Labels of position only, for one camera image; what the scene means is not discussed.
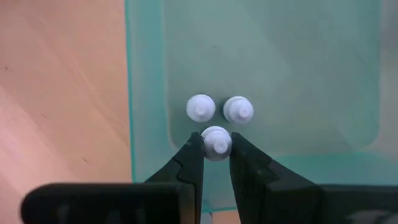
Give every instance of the white cylinder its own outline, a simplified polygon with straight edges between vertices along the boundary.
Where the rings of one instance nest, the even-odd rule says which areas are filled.
[[[193,121],[206,122],[213,117],[216,105],[209,96],[199,94],[188,100],[186,111]]]
[[[219,126],[206,128],[202,133],[205,156],[210,160],[221,160],[231,153],[232,139],[227,130]]]
[[[229,122],[246,124],[253,117],[254,108],[245,97],[234,96],[225,102],[223,113]]]

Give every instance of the wooden table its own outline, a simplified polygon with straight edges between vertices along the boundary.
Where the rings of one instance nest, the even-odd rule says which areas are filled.
[[[45,183],[131,181],[125,55],[122,0],[0,1],[0,223]]]

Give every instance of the plastic cap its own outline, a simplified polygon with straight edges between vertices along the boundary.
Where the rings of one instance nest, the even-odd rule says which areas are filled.
[[[232,123],[246,124],[254,115],[250,101],[243,96],[234,96],[223,107],[224,117]]]
[[[224,154],[231,148],[232,139],[227,130],[219,126],[206,128],[202,133],[206,154]]]
[[[213,117],[215,111],[216,105],[207,95],[195,95],[188,100],[187,114],[196,122],[209,121]]]

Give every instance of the light wood grain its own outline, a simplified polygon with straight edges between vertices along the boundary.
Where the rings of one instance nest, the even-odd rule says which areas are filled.
[[[42,184],[131,181],[125,55],[122,0],[0,1],[0,223]]]

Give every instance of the glass edge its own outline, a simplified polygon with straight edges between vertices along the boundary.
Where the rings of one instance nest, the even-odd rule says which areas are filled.
[[[226,207],[226,208],[217,208],[217,209],[202,209],[202,213],[215,213],[215,212],[228,212],[235,211],[236,207]]]
[[[130,163],[131,163],[131,180],[133,183],[136,182],[136,173],[134,168],[135,153],[134,153],[134,128],[132,121],[132,55],[131,55],[131,31],[130,25],[131,21],[129,18],[129,4],[130,0],[124,0],[124,28],[125,28],[125,38],[126,38],[126,64],[127,64],[127,92],[129,101],[129,127],[130,127]]]

